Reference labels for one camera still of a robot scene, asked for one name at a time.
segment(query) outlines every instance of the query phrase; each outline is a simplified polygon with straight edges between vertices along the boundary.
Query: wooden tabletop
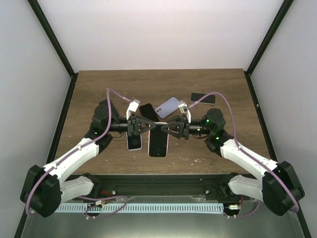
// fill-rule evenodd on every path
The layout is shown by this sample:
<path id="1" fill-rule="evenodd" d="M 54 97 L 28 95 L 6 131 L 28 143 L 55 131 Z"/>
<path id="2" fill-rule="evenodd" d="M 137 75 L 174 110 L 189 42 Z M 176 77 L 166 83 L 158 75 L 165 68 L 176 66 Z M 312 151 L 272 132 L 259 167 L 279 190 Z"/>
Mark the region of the wooden tabletop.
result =
<path id="1" fill-rule="evenodd" d="M 154 108 L 171 97 L 190 104 L 192 92 L 221 92 L 228 99 L 234 114 L 239 142 L 262 156 L 269 157 L 260 123 L 241 69 L 186 70 L 111 70 L 81 71 L 70 102 L 56 158 L 75 146 L 89 129 L 94 109 L 106 99 L 106 89 L 136 98 L 140 105 L 151 103 Z M 128 103 L 113 93 L 111 101 L 121 116 Z M 210 107 L 220 108 L 232 133 L 232 123 L 225 102 L 216 97 L 214 106 L 198 104 L 191 109 L 193 118 L 200 119 Z M 168 116 L 169 119 L 179 110 Z M 125 135 L 114 138 L 105 151 L 80 167 L 76 174 L 218 174 L 245 173 L 235 163 L 211 153 L 204 140 L 169 137 L 166 157 L 148 156 L 148 134 L 142 135 L 143 149 L 128 151 Z"/>

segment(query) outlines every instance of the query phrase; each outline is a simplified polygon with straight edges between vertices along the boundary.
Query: purple cable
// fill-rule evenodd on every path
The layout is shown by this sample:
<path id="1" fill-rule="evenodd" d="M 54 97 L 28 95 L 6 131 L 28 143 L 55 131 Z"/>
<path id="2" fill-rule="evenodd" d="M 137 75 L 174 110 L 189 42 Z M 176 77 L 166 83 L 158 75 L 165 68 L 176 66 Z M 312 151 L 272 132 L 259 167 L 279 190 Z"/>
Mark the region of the purple cable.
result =
<path id="1" fill-rule="evenodd" d="M 124 100 L 126 100 L 126 101 L 128 101 L 128 102 L 131 102 L 131 101 L 132 101 L 131 99 L 128 99 L 128 98 L 126 98 L 126 97 L 121 96 L 119 93 L 117 93 L 117 92 L 116 92 L 115 90 L 113 90 L 112 88 L 108 88 L 108 89 L 107 89 L 107 93 L 106 93 L 106 95 L 107 95 L 107 103 L 108 103 L 108 110 L 109 110 L 109 117 L 108 117 L 107 127 L 106 127 L 106 129 L 105 129 L 105 131 L 104 131 L 103 134 L 101 134 L 100 136 L 98 136 L 96 139 L 94 139 L 94 140 L 92 140 L 92 141 L 90 141 L 90 142 L 88 142 L 88 143 L 82 145 L 81 148 L 84 148 L 84 147 L 86 147 L 87 145 L 90 145 L 90 144 L 96 142 L 97 140 L 101 139 L 102 137 L 104 137 L 104 136 L 108 133 L 108 131 L 109 131 L 109 129 L 110 129 L 110 126 L 111 126 L 111 104 L 110 104 L 110 94 L 109 94 L 110 91 L 113 92 L 113 93 L 115 93 L 117 96 L 119 96 L 120 98 L 122 98 L 122 99 L 124 99 Z M 76 149 L 72 150 L 71 152 L 69 152 L 69 153 L 68 153 L 67 155 L 65 155 L 60 161 L 58 161 L 58 162 L 56 163 L 56 166 L 59 166 L 63 161 L 65 161 L 65 160 L 66 160 L 67 158 L 69 158 L 71 155 L 73 155 L 74 153 L 76 153 L 78 150 L 79 150 L 79 149 L 76 148 Z M 32 214 L 30 213 L 30 202 L 31 202 L 31 198 L 32 198 L 32 196 L 33 196 L 35 190 L 38 188 L 38 186 L 39 186 L 40 183 L 43 181 L 43 179 L 44 179 L 51 171 L 53 171 L 54 169 L 55 169 L 55 167 L 51 167 L 49 170 L 47 170 L 47 171 L 40 177 L 40 179 L 35 183 L 35 185 L 33 186 L 32 190 L 31 190 L 31 192 L 30 192 L 30 194 L 29 194 L 29 196 L 28 196 L 28 199 L 27 199 L 27 201 L 26 201 L 26 204 L 25 204 L 25 212 L 26 212 L 26 214 L 27 214 L 28 216 L 32 216 Z"/>
<path id="2" fill-rule="evenodd" d="M 249 213 L 247 213 L 247 214 L 245 214 L 245 215 L 243 215 L 243 216 L 236 216 L 236 219 L 237 219 L 237 218 L 245 218 L 245 217 L 248 217 L 248 216 L 252 215 L 253 213 L 255 213 L 255 212 L 259 209 L 260 205 L 261 205 L 261 202 L 259 201 L 258 204 L 257 204 L 257 206 L 255 207 L 255 209 L 253 209 L 251 212 L 249 212 Z"/>
<path id="3" fill-rule="evenodd" d="M 79 196 L 78 198 L 86 199 L 89 201 L 107 201 L 107 200 L 112 200 L 112 199 L 116 199 L 116 198 L 127 198 L 128 199 L 127 196 L 114 196 L 114 197 L 105 197 L 105 198 L 89 198 L 89 197 Z M 99 219 L 99 218 L 112 216 L 112 215 L 116 214 L 117 212 L 121 211 L 127 204 L 128 204 L 128 201 L 125 202 L 119 209 L 115 210 L 114 212 L 111 212 L 111 213 L 106 214 L 104 216 L 97 216 L 96 218 Z M 87 208 L 87 210 L 85 212 L 86 217 L 89 217 L 89 215 L 87 213 L 90 209 L 92 209 L 94 207 L 98 207 L 98 206 L 92 206 L 92 207 Z"/>
<path id="4" fill-rule="evenodd" d="M 233 138 L 234 141 L 236 143 L 236 145 L 239 148 L 239 142 L 237 139 L 237 135 L 236 135 L 236 127 L 235 127 L 235 123 L 234 123 L 234 118 L 233 118 L 233 113 L 232 113 L 232 109 L 229 105 L 228 100 L 226 99 L 226 97 L 224 95 L 222 95 L 219 92 L 211 92 L 208 93 L 206 95 L 204 95 L 203 97 L 201 97 L 198 101 L 194 102 L 193 104 L 191 104 L 189 106 L 189 108 L 192 108 L 193 106 L 195 106 L 197 103 L 199 103 L 201 100 L 203 100 L 204 98 L 208 97 L 209 95 L 219 95 L 220 97 L 222 97 L 224 99 L 224 101 L 226 102 L 229 111 L 230 111 L 230 115 L 231 115 L 231 120 L 232 120 L 232 128 L 233 128 Z M 294 203 L 295 206 L 295 210 L 290 210 L 291 212 L 298 212 L 299 211 L 299 206 L 298 203 L 295 199 L 295 197 L 293 196 L 293 194 L 291 193 L 291 191 L 287 188 L 287 186 L 283 183 L 283 181 L 272 171 L 270 170 L 266 165 L 262 164 L 260 161 L 258 161 L 255 157 L 253 157 L 252 155 L 250 155 L 248 152 L 246 152 L 243 148 L 240 148 L 240 151 L 245 154 L 246 156 L 248 156 L 250 159 L 252 159 L 253 161 L 255 161 L 257 164 L 259 164 L 260 166 L 262 166 L 264 169 L 266 169 L 278 182 L 279 184 L 282 186 L 282 188 L 285 190 L 285 192 L 288 194 L 288 196 L 291 198 L 292 202 Z"/>

